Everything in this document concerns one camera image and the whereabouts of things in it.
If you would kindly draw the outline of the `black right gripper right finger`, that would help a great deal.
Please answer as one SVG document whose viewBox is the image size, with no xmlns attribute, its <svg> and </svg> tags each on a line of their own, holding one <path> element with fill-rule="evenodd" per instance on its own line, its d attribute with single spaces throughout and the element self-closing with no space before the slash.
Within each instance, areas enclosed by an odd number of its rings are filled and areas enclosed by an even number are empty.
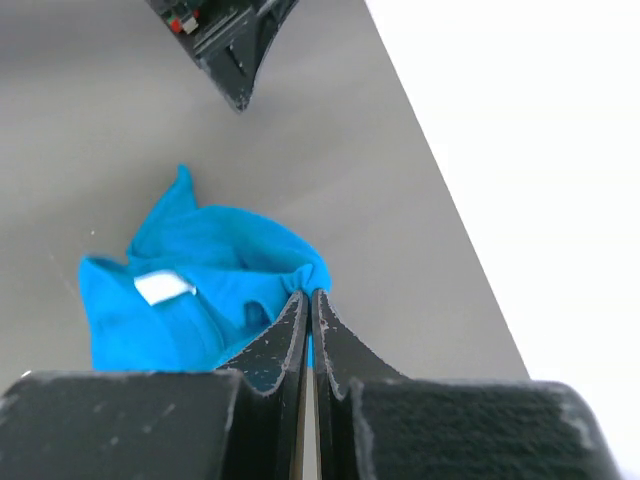
<svg viewBox="0 0 640 480">
<path fill-rule="evenodd" d="M 310 302 L 323 479 L 618 479 L 587 403 L 548 381 L 418 380 Z"/>
</svg>

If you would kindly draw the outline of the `blue t shirt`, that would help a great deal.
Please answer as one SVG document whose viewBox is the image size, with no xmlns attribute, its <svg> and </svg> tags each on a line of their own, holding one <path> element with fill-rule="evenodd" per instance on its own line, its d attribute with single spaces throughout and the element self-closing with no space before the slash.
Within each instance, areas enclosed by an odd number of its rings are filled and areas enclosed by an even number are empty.
<svg viewBox="0 0 640 480">
<path fill-rule="evenodd" d="M 212 370 L 271 326 L 294 292 L 331 286 L 326 262 L 294 232 L 247 210 L 200 205 L 185 166 L 126 257 L 79 264 L 99 371 Z"/>
</svg>

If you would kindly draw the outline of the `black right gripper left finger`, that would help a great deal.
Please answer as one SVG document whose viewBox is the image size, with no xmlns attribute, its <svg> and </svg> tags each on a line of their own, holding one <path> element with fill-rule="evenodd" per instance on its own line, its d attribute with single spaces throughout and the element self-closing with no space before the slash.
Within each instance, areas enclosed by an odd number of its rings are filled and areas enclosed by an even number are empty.
<svg viewBox="0 0 640 480">
<path fill-rule="evenodd" d="M 308 299 L 207 373 L 36 372 L 1 399 L 5 479 L 292 479 Z"/>
</svg>

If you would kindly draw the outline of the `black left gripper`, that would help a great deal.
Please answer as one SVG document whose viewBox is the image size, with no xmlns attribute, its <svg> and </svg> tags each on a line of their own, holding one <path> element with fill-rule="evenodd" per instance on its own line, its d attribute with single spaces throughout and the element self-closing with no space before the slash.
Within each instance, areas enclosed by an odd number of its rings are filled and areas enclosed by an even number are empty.
<svg viewBox="0 0 640 480">
<path fill-rule="evenodd" d="M 231 108 L 247 109 L 271 44 L 295 1 L 147 1 Z"/>
</svg>

